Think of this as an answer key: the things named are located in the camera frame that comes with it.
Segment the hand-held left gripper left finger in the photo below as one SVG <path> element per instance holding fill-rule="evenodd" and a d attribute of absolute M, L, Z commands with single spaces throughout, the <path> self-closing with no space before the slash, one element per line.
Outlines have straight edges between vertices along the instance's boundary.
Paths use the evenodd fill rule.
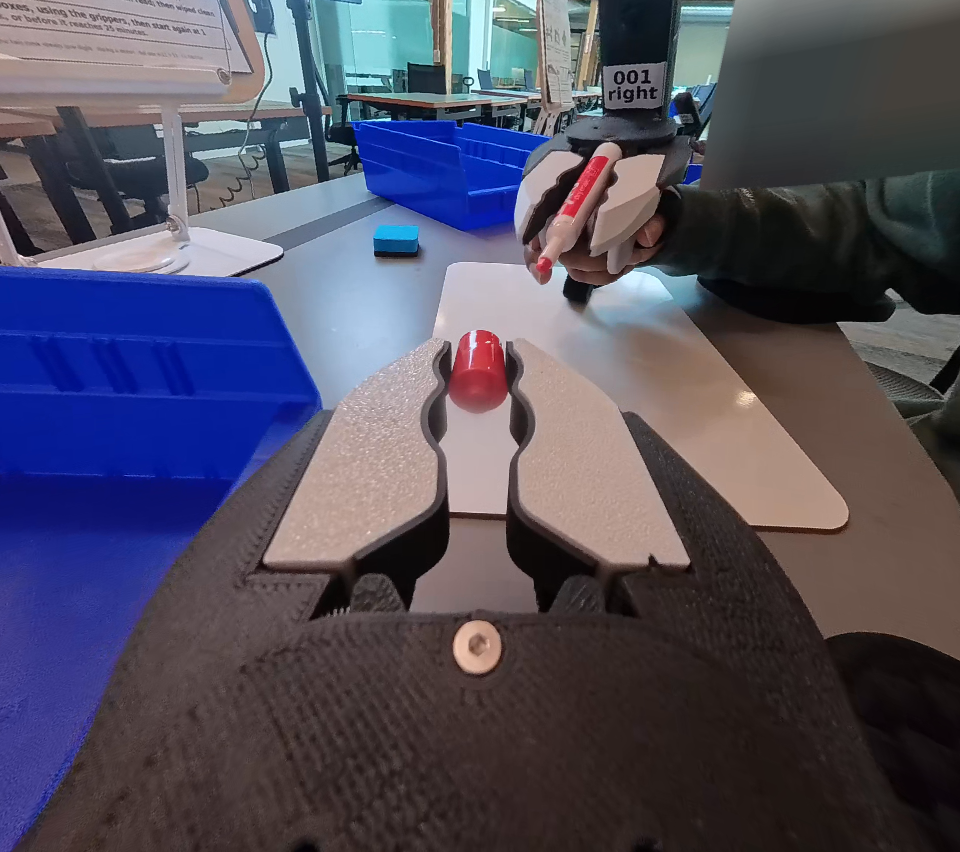
<path fill-rule="evenodd" d="M 354 578 L 405 550 L 402 539 L 449 532 L 449 341 L 430 338 L 354 388 L 333 410 L 276 532 L 266 569 Z"/>

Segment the black tape strip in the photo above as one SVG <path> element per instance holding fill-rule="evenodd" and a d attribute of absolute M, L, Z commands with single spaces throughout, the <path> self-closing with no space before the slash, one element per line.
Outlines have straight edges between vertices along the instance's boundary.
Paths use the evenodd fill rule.
<path fill-rule="evenodd" d="M 321 218 L 298 225 L 293 229 L 264 238 L 263 241 L 278 245 L 284 252 L 306 245 L 324 235 L 336 232 L 356 221 L 389 209 L 394 203 L 383 197 L 373 197 L 348 208 L 332 212 Z"/>

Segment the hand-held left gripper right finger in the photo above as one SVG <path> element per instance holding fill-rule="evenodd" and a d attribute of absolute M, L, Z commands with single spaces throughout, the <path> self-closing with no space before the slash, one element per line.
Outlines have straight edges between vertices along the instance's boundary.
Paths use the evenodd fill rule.
<path fill-rule="evenodd" d="M 508 529 L 552 546 L 600 580 L 690 556 L 618 405 L 532 342 L 507 345 Z"/>

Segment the black office chair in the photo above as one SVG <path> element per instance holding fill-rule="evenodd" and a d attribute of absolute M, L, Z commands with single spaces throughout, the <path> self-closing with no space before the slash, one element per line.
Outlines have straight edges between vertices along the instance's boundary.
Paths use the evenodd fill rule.
<path fill-rule="evenodd" d="M 143 206 L 139 213 L 128 213 L 131 227 L 163 223 L 167 217 L 167 172 L 163 141 L 155 127 L 101 127 L 92 134 L 121 198 Z"/>

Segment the white whiteboard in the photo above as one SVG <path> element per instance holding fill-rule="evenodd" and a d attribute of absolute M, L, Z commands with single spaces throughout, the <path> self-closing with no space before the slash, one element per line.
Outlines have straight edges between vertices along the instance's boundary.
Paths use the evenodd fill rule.
<path fill-rule="evenodd" d="M 454 263 L 434 335 L 452 347 L 473 330 L 530 341 L 639 415 L 751 526 L 846 525 L 846 501 L 661 281 L 631 273 L 578 309 L 563 277 L 537 285 L 521 265 Z"/>

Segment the red marker cap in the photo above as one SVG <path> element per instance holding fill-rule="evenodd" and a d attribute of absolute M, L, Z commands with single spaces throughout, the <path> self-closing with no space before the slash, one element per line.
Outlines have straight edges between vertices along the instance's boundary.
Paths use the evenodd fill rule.
<path fill-rule="evenodd" d="M 506 359 L 499 338 L 489 330 L 466 332 L 457 345 L 448 384 L 450 400 L 466 413 L 485 414 L 508 395 Z"/>

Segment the person's right hand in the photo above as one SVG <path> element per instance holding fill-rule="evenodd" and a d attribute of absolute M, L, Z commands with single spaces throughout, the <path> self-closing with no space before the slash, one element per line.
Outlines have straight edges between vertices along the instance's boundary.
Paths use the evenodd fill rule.
<path fill-rule="evenodd" d="M 613 273 L 607 265 L 607 254 L 591 256 L 584 236 L 568 252 L 559 258 L 559 263 L 576 282 L 600 287 L 612 284 L 626 276 L 631 270 L 649 263 L 663 245 L 666 234 L 666 218 L 661 212 L 652 217 L 631 237 L 630 258 L 625 266 Z"/>

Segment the person's green sweatshirt torso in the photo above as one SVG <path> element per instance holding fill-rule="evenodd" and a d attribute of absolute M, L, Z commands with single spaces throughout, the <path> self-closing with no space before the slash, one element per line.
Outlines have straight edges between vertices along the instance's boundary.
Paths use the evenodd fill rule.
<path fill-rule="evenodd" d="M 959 381 L 942 401 L 903 399 L 894 407 L 959 498 Z"/>

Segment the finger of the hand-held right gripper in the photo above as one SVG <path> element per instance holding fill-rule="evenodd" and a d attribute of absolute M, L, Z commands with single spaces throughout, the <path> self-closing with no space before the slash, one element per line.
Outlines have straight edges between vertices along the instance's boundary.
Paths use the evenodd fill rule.
<path fill-rule="evenodd" d="M 652 217 L 661 197 L 658 186 L 666 156 L 644 154 L 613 165 L 610 185 L 594 216 L 590 255 L 606 258 L 606 271 L 616 276 L 627 267 L 634 237 Z"/>
<path fill-rule="evenodd" d="M 514 203 L 514 232 L 528 245 L 556 215 L 583 169 L 583 158 L 573 152 L 546 154 L 524 174 Z"/>

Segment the red dry erase marker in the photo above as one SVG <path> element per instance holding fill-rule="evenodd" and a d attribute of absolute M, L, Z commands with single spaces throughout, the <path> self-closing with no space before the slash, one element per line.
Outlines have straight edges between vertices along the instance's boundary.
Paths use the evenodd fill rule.
<path fill-rule="evenodd" d="M 615 142 L 604 142 L 587 160 L 576 182 L 539 236 L 540 250 L 530 265 L 538 284 L 549 282 L 554 266 L 583 233 L 590 216 L 609 188 L 616 163 L 623 157 Z"/>

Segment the grey mesh office chair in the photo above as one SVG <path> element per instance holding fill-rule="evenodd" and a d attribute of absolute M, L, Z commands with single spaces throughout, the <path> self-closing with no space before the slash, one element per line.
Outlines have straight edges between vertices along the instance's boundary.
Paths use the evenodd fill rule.
<path fill-rule="evenodd" d="M 906 420 L 939 411 L 946 396 L 932 385 L 899 371 L 866 362 L 874 380 L 896 411 Z"/>

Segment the blue plastic bin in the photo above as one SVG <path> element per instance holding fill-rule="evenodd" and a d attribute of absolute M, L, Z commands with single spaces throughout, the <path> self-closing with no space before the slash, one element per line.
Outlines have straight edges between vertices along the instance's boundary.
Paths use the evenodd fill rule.
<path fill-rule="evenodd" d="M 677 136 L 673 153 L 678 163 L 678 184 L 695 184 L 702 175 L 702 164 L 706 150 L 704 121 L 692 102 L 685 111 L 676 115 Z"/>
<path fill-rule="evenodd" d="M 464 232 L 511 223 L 524 166 L 548 138 L 454 121 L 353 126 L 367 190 Z"/>
<path fill-rule="evenodd" d="M 82 743 L 163 575 L 321 408 L 250 279 L 2 268 L 1 841 Z"/>

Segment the black stand pole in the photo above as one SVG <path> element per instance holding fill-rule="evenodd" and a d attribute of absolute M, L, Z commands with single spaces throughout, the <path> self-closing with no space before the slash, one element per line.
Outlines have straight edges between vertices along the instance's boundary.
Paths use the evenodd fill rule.
<path fill-rule="evenodd" d="M 301 66 L 304 90 L 300 97 L 300 107 L 307 118 L 310 141 L 319 183 L 330 180 L 330 165 L 327 152 L 323 105 L 317 67 L 309 30 L 309 10 L 307 0 L 286 0 L 286 5 L 294 21 L 296 44 Z"/>

